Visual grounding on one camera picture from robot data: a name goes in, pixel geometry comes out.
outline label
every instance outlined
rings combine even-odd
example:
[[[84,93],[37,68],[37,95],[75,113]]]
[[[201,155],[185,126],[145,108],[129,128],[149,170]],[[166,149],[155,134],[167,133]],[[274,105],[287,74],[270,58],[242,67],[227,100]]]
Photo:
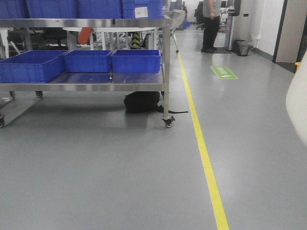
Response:
[[[134,9],[135,18],[148,18],[147,7],[137,7]]]
[[[219,79],[238,79],[227,66],[211,66]]]

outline stainless steel shelf cart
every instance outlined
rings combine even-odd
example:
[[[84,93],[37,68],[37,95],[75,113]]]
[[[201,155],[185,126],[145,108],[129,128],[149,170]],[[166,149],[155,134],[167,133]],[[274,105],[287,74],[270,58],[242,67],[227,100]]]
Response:
[[[175,120],[169,115],[169,74],[170,74],[170,37],[174,24],[183,20],[184,14],[174,14],[174,18],[165,16],[162,19],[3,19],[0,27],[158,27],[163,30],[162,70],[159,74],[113,74],[112,81],[99,83],[77,83],[73,79],[78,73],[63,73],[49,83],[0,83],[0,91],[9,91],[15,97],[15,91],[35,91],[37,97],[43,91],[163,91],[164,113],[162,120],[166,127],[171,127]],[[4,127],[4,115],[0,113],[0,127]]]

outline strap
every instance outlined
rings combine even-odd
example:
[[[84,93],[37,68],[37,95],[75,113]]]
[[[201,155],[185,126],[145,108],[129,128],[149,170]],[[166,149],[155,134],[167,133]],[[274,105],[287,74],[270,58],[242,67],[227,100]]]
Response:
[[[163,106],[162,106],[162,105],[161,105],[161,106],[158,106],[158,107],[156,108],[156,111],[158,111],[158,112],[160,112],[160,113],[163,113],[163,112],[164,112]],[[171,110],[169,110],[168,112],[169,112],[170,114],[185,114],[185,113],[188,113],[188,111],[175,112],[175,111],[171,111]]]

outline black bag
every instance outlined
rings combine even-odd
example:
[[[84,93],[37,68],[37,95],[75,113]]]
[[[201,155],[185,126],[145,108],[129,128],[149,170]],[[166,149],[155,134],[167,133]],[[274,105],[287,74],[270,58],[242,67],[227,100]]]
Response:
[[[152,112],[152,111],[158,111],[160,113],[163,113],[164,108],[162,105],[158,106],[159,102],[160,102],[160,92],[137,91],[127,95],[124,100],[127,113],[130,114]],[[168,112],[170,114],[187,113],[187,111],[173,112],[170,110]]]

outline white sticker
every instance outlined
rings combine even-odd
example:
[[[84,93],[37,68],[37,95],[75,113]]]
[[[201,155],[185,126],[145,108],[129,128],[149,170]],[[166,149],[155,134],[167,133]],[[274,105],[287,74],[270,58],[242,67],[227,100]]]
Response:
[[[147,7],[137,7],[135,8],[135,18],[148,18]]]

